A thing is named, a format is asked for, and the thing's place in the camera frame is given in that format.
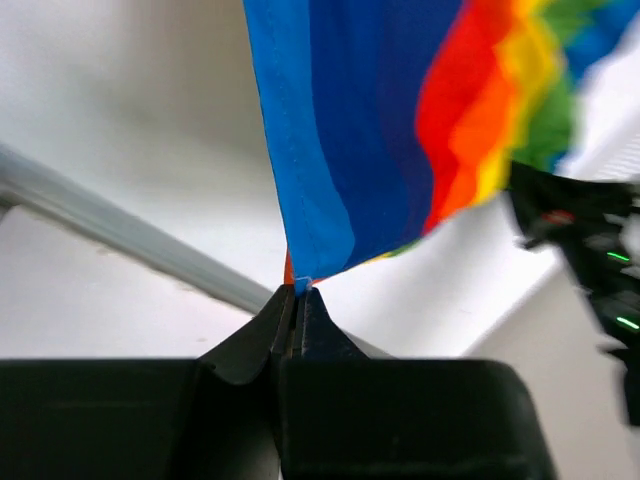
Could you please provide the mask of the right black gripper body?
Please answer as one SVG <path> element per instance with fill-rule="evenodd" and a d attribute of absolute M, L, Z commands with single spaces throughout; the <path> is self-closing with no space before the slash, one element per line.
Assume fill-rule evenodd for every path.
<path fill-rule="evenodd" d="M 627 423 L 639 423 L 639 260 L 623 232 L 639 215 L 637 181 L 585 181 L 512 164 L 507 192 L 521 246 L 560 249 L 601 330 L 621 342 L 605 351 L 625 365 Z"/>

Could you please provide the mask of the rainbow striped shorts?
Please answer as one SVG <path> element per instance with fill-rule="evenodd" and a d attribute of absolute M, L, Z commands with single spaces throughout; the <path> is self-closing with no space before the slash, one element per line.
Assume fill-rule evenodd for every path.
<path fill-rule="evenodd" d="M 635 1 L 248 1 L 297 292 L 509 191 L 522 228 L 619 207 L 562 178 L 592 66 Z"/>

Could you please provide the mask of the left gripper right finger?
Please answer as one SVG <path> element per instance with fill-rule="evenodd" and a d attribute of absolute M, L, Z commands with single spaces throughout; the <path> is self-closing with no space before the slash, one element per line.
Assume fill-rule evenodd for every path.
<path fill-rule="evenodd" d="M 371 358 L 320 293 L 296 301 L 279 368 L 287 479 L 554 479 L 522 379 L 486 359 Z"/>

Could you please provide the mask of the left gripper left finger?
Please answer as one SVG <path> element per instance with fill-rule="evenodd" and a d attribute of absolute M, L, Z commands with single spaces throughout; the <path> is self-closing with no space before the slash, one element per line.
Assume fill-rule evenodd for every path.
<path fill-rule="evenodd" d="M 276 479 L 268 365 L 295 303 L 197 358 L 6 359 L 5 479 Z"/>

